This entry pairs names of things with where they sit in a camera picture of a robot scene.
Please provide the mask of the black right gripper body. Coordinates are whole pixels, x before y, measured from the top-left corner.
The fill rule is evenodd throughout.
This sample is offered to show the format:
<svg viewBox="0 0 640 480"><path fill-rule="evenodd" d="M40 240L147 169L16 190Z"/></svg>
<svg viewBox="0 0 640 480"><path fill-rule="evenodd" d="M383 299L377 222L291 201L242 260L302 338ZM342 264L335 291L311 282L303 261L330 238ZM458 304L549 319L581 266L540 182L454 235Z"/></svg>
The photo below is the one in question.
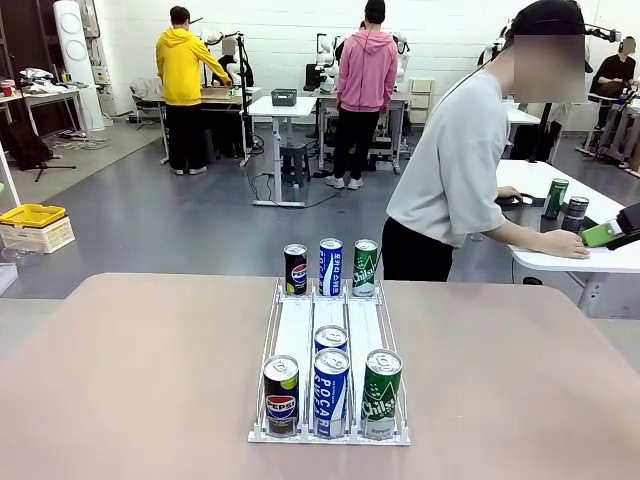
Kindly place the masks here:
<svg viewBox="0 0 640 480"><path fill-rule="evenodd" d="M640 239L640 202L623 208L616 216L616 222L625 239Z"/></svg>

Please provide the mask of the black Pepsi can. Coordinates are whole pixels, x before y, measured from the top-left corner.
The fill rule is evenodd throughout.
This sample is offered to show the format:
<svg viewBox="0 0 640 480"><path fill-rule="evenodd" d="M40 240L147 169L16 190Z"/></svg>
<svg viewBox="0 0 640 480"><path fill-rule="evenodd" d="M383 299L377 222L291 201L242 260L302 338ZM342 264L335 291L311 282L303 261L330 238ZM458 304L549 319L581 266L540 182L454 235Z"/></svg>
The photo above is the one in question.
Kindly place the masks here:
<svg viewBox="0 0 640 480"><path fill-rule="evenodd" d="M561 229L578 234L583 228L589 199L581 196L572 196L564 211Z"/></svg>
<svg viewBox="0 0 640 480"><path fill-rule="evenodd" d="M299 417L299 368L288 355L275 355L263 366L267 432L274 437L297 434Z"/></svg>
<svg viewBox="0 0 640 480"><path fill-rule="evenodd" d="M289 244L283 251L286 292L289 295L304 295L307 292L307 247Z"/></svg>

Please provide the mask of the green Chilsung can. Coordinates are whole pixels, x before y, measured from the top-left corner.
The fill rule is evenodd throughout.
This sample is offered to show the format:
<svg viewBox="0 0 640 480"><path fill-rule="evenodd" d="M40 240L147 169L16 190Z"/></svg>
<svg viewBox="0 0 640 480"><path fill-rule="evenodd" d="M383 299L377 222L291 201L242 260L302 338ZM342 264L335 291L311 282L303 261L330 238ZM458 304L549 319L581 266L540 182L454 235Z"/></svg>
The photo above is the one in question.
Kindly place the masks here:
<svg viewBox="0 0 640 480"><path fill-rule="evenodd" d="M543 207L543 218L555 220L558 217L568 186L569 181L566 179L554 178L552 180Z"/></svg>
<svg viewBox="0 0 640 480"><path fill-rule="evenodd" d="M371 297L373 295L377 260L378 244L375 241L360 239L355 242L352 282L354 296Z"/></svg>
<svg viewBox="0 0 640 480"><path fill-rule="evenodd" d="M397 353L377 349L368 354L361 405L365 438L385 440L393 436L401 374L402 360Z"/></svg>

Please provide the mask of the person in black clothes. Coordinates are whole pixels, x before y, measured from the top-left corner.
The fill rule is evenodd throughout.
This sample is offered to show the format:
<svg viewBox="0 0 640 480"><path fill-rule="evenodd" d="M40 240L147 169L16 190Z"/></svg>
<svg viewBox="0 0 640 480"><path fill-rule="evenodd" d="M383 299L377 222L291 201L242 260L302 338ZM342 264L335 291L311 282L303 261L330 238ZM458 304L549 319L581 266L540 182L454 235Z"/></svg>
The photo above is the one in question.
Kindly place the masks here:
<svg viewBox="0 0 640 480"><path fill-rule="evenodd" d="M636 40L624 38L618 52L605 58L593 77L590 93L605 98L618 98L625 89L638 84L635 77Z"/></svg>

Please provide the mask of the person in pink hoodie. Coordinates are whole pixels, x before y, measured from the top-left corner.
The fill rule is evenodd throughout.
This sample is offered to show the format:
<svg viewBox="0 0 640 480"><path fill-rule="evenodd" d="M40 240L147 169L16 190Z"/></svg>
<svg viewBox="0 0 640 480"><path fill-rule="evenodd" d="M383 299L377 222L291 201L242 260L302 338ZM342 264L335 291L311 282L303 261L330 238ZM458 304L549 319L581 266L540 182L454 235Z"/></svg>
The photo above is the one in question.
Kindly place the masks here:
<svg viewBox="0 0 640 480"><path fill-rule="evenodd" d="M332 174L325 178L335 189L363 186L362 171L376 125L391 101L398 49L393 36L381 29L385 17L385 0L368 0L364 27L344 42L336 94L335 159Z"/></svg>

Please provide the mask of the person's right hand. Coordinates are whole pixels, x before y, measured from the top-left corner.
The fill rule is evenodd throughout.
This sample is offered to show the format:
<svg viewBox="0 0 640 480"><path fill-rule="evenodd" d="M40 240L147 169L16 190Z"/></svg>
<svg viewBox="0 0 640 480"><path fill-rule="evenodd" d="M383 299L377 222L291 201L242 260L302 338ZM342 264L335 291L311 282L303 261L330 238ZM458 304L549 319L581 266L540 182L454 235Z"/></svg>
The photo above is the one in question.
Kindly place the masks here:
<svg viewBox="0 0 640 480"><path fill-rule="evenodd" d="M562 258L586 259L590 256L589 249L582 238L570 231L554 230L544 234L546 253Z"/></svg>

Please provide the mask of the white rounded table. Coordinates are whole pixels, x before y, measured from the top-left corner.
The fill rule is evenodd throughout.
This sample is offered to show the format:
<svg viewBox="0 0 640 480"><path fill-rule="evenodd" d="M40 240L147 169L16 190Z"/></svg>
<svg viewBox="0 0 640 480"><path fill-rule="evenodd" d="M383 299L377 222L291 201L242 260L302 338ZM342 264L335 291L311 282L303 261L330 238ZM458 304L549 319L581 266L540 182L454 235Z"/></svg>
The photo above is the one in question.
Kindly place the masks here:
<svg viewBox="0 0 640 480"><path fill-rule="evenodd" d="M553 166L542 163L529 163L524 160L503 159L497 169L500 185L511 185L521 193L542 197L548 193L551 182L562 178L569 182L568 196L584 196L590 200L587 217L596 223L614 219L623 206L600 192L564 174ZM598 297L611 274L640 274L640 242L634 242L615 251L606 248L593 249L587 260L572 260L543 255L513 247L515 262L531 270L563 272L575 279L579 273L585 273L587 279L580 282L583 292L578 308L589 317Z"/></svg>

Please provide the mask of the black tripod stand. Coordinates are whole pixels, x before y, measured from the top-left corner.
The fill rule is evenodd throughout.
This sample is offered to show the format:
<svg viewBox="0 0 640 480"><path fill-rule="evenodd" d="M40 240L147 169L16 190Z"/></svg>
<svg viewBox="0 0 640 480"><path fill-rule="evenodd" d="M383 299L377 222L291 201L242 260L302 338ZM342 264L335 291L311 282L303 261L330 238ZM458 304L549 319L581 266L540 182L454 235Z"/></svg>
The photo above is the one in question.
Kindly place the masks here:
<svg viewBox="0 0 640 480"><path fill-rule="evenodd" d="M529 104L528 113L540 119L546 117L541 134L535 133L535 159L547 162L568 119L570 103Z"/></svg>

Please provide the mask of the white long desk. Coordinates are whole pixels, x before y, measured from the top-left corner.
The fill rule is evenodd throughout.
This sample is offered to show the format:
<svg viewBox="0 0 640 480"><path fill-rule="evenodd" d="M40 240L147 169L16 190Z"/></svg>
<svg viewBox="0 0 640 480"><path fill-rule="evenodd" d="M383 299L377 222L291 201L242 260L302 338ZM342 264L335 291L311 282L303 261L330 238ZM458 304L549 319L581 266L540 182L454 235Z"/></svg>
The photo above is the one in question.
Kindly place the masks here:
<svg viewBox="0 0 640 480"><path fill-rule="evenodd" d="M518 109L516 106L507 108L508 120L511 125L538 125L540 119Z"/></svg>

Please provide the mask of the blue Pocari Sweat can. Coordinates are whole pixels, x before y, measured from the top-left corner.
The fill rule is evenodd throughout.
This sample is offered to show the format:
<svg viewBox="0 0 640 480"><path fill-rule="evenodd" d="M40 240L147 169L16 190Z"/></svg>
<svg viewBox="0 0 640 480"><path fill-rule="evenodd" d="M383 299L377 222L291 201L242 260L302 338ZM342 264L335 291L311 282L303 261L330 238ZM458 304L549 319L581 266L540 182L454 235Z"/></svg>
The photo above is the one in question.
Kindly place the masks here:
<svg viewBox="0 0 640 480"><path fill-rule="evenodd" d="M315 353L324 349L334 348L347 351L348 334L342 327L325 325L318 328L314 334Z"/></svg>
<svg viewBox="0 0 640 480"><path fill-rule="evenodd" d="M323 296L335 297L341 291L343 243L336 238L320 241L319 289Z"/></svg>
<svg viewBox="0 0 640 480"><path fill-rule="evenodd" d="M325 439L342 437L347 426L350 361L343 350L325 348L314 358L313 429Z"/></svg>

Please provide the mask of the white standing desk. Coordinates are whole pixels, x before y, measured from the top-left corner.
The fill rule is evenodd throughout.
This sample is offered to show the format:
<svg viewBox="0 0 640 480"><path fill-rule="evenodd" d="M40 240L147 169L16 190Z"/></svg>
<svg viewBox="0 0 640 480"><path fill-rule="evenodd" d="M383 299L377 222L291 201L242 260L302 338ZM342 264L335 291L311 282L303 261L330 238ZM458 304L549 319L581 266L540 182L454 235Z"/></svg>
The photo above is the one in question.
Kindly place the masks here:
<svg viewBox="0 0 640 480"><path fill-rule="evenodd" d="M280 136L280 120L285 120L287 125L287 134L291 136L292 121L296 118L309 117L315 105L313 97L300 97L296 99L294 106L274 106L270 96L263 96L254 101L248 107L248 114L251 117L269 117L272 120L272 137L273 137L273 177L275 193L268 200L254 200L253 205L259 207L281 207L303 209L306 207L301 201L285 201L282 192L282 156L280 152L281 136Z"/></svg>

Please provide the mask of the white tower air conditioner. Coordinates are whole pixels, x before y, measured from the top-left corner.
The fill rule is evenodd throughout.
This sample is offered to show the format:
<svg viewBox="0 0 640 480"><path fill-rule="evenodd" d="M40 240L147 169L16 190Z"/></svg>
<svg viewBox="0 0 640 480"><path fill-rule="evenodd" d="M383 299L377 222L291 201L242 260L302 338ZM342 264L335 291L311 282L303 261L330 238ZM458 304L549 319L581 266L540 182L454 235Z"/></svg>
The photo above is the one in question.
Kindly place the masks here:
<svg viewBox="0 0 640 480"><path fill-rule="evenodd" d="M53 3L53 11L65 71L74 82L85 85L80 90L79 101L84 125L90 132L103 131L105 125L79 5L75 0L57 0Z"/></svg>

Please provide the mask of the white cluttered desk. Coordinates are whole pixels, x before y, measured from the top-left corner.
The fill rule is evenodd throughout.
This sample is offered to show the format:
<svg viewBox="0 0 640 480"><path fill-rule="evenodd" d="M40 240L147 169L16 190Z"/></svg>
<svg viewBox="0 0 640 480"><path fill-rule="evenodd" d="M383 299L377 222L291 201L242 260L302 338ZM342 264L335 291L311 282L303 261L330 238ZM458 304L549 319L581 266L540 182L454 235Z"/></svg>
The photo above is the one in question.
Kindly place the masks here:
<svg viewBox="0 0 640 480"><path fill-rule="evenodd" d="M85 114L89 112L88 108L83 104L82 93L95 92L95 86L84 87L64 87L60 91L44 92L44 93L22 93L18 92L12 96L5 96L0 93L0 111L3 112L9 122L13 121L12 114L10 112L9 104L14 101L23 100L27 110L27 118L30 121L31 128L36 135L39 134L38 128L33 116L33 108L38 106L49 105L58 102L67 102L71 100L76 110L76 117L78 119L79 130L82 132L85 139L90 137L88 124L85 119Z"/></svg>

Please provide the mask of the yellow crate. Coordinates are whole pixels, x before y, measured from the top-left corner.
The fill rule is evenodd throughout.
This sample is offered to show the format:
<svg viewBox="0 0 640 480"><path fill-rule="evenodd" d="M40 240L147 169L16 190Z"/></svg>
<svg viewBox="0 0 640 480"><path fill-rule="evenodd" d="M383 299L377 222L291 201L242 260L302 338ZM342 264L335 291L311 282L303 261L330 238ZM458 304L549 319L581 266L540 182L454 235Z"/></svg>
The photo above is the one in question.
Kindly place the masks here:
<svg viewBox="0 0 640 480"><path fill-rule="evenodd" d="M0 215L0 232L24 228L43 229L66 216L64 207L24 204Z"/></svg>

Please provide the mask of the black backpack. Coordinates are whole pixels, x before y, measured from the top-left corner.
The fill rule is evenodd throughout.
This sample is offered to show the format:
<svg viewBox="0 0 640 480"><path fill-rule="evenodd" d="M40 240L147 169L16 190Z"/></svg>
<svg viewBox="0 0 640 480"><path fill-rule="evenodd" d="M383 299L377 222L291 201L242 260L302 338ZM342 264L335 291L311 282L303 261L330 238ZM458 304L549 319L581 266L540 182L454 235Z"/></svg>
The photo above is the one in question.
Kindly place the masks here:
<svg viewBox="0 0 640 480"><path fill-rule="evenodd" d="M26 123L0 117L0 139L21 171L46 169L53 152Z"/></svg>

